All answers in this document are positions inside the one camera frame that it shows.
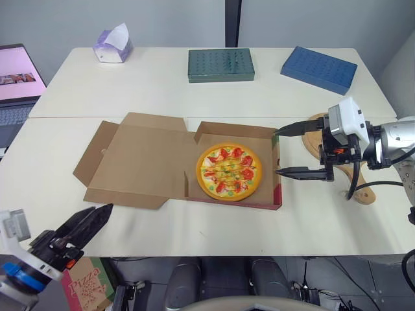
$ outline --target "tissue box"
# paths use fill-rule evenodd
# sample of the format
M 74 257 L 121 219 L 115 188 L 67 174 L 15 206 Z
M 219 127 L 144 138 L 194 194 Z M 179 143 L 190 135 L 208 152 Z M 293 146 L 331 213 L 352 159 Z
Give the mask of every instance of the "tissue box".
M 97 55 L 97 58 L 101 63 L 123 63 L 131 53 L 132 42 L 128 39 L 125 48 L 119 50 L 113 45 L 104 42 L 110 33 L 110 30 L 104 30 L 99 36 L 98 41 L 93 46 L 95 55 Z

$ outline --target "toy pizza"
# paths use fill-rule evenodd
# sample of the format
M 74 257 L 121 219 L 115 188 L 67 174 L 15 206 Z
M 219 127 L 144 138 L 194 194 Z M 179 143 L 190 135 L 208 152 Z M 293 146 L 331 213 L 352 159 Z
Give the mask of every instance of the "toy pizza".
M 251 149 L 223 143 L 212 146 L 199 157 L 196 176 L 203 191 L 212 198 L 239 201 L 258 188 L 262 165 Z

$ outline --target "wooden paddle handle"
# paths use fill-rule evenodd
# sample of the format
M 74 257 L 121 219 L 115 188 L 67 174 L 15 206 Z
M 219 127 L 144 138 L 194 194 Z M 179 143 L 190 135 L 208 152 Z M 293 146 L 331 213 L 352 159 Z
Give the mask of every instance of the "wooden paddle handle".
M 319 113 L 318 115 L 313 115 L 309 120 L 315 120 L 319 117 L 322 117 L 324 113 Z M 303 144 L 305 148 L 317 159 L 320 159 L 320 154 L 318 151 L 318 146 L 322 144 L 322 134 L 321 132 L 309 132 L 305 133 L 302 136 Z M 351 182 L 353 178 L 353 167 L 351 165 L 338 165 L 335 166 L 339 170 L 343 171 Z M 357 185 L 362 185 L 366 183 L 362 176 L 362 172 L 359 174 L 359 179 L 357 180 Z M 360 204 L 372 204 L 376 200 L 375 193 L 371 190 L 370 187 L 363 188 L 361 190 L 355 191 L 353 198 L 358 201 Z

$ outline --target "cardboard box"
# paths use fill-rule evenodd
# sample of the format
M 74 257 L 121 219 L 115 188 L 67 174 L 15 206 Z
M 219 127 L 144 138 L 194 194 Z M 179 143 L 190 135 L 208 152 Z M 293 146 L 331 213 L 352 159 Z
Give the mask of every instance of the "cardboard box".
M 117 283 L 100 258 L 82 257 L 61 281 L 71 311 L 103 311 L 112 304 Z
M 183 119 L 129 113 L 121 124 L 102 122 L 73 174 L 87 187 L 85 201 L 157 209 L 169 198 L 262 209 L 282 204 L 279 143 L 274 128 L 201 122 L 196 133 Z M 209 197 L 196 179 L 199 156 L 214 144 L 251 148 L 263 165 L 257 190 L 239 202 Z

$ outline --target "pizza box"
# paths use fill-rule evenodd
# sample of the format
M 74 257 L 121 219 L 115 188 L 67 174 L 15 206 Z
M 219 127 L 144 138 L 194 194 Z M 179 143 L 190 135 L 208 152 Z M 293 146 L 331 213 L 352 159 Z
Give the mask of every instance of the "pizza box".
M 201 122 L 188 132 L 182 118 L 129 113 L 122 123 L 103 121 L 73 174 L 87 187 L 84 201 L 158 209 L 168 199 L 278 209 L 282 204 L 279 142 L 275 129 Z M 249 197 L 220 201 L 196 178 L 200 155 L 219 143 L 238 143 L 262 162 L 261 184 Z

